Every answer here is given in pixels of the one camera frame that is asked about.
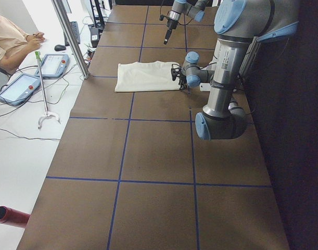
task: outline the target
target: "red cylinder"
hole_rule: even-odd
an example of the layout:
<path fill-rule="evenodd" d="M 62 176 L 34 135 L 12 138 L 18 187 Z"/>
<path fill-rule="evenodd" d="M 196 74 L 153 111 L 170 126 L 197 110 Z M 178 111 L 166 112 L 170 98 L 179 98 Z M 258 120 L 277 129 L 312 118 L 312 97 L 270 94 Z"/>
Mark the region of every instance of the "red cylinder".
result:
<path fill-rule="evenodd" d="M 30 215 L 15 209 L 1 206 L 0 207 L 0 223 L 25 228 Z"/>

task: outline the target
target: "white sheet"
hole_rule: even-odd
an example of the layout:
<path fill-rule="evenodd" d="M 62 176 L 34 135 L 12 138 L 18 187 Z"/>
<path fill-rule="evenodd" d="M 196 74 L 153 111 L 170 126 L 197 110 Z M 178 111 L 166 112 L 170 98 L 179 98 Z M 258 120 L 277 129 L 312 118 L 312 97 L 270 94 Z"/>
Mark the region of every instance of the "white sheet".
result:
<path fill-rule="evenodd" d="M 171 65 L 176 62 L 134 62 L 118 64 L 115 92 L 179 90 L 179 79 L 171 77 Z"/>

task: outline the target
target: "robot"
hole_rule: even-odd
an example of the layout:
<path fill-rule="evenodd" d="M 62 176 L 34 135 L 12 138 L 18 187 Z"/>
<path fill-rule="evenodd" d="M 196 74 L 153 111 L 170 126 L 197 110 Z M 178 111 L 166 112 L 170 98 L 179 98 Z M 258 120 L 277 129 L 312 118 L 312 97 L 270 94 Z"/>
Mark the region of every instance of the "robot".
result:
<path fill-rule="evenodd" d="M 218 41 L 214 54 L 218 55 L 216 69 L 200 70 L 199 55 L 189 52 L 180 73 L 191 88 L 210 83 L 208 103 L 196 115 L 196 130 L 201 139 L 234 139 L 247 126 L 246 114 L 234 100 L 239 69 L 253 38 L 268 43 L 294 35 L 298 25 L 299 0 L 224 0 L 214 19 Z M 194 6 L 186 0 L 175 0 L 166 16 L 167 44 L 172 30 L 182 14 L 200 22 L 208 1 L 199 0 Z"/>

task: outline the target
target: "beige shirt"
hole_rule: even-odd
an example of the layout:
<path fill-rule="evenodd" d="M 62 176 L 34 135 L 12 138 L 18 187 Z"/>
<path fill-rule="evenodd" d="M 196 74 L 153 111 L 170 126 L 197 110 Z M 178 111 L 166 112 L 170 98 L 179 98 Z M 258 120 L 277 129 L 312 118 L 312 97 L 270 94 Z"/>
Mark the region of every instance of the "beige shirt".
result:
<path fill-rule="evenodd" d="M 28 42 L 26 34 L 10 20 L 0 16 L 0 60 L 6 55 L 14 55 L 22 50 Z"/>

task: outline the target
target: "person in beige shirt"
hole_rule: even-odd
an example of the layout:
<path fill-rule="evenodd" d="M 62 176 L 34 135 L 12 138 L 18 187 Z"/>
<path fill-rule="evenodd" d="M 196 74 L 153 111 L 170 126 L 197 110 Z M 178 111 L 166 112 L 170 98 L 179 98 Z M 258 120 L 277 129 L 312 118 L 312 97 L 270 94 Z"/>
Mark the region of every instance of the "person in beige shirt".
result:
<path fill-rule="evenodd" d="M 13 74 L 25 57 L 40 48 L 44 33 L 25 33 L 10 20 L 0 16 L 0 68 Z"/>

